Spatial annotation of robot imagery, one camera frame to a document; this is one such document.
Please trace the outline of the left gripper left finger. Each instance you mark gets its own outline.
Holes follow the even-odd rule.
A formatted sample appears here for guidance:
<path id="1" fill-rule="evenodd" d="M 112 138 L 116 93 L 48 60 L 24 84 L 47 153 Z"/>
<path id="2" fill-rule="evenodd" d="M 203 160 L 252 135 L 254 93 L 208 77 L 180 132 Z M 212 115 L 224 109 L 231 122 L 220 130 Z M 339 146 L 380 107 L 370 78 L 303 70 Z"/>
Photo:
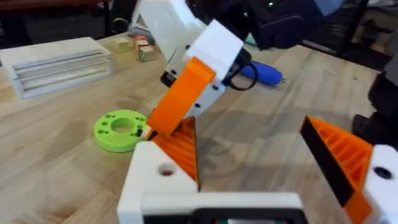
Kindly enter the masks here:
<path id="1" fill-rule="evenodd" d="M 156 143 L 136 144 L 117 206 L 121 224 L 143 223 L 142 196 L 146 193 L 197 192 L 198 184 Z"/>

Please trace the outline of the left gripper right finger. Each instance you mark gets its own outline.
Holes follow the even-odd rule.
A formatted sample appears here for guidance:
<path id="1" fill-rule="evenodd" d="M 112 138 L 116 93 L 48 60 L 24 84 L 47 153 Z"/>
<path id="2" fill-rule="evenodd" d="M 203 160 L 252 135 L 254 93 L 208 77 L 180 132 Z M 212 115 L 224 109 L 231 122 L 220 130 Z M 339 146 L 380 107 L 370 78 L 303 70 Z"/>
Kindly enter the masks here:
<path id="1" fill-rule="evenodd" d="M 300 134 L 351 223 L 397 224 L 397 150 L 306 116 Z"/>

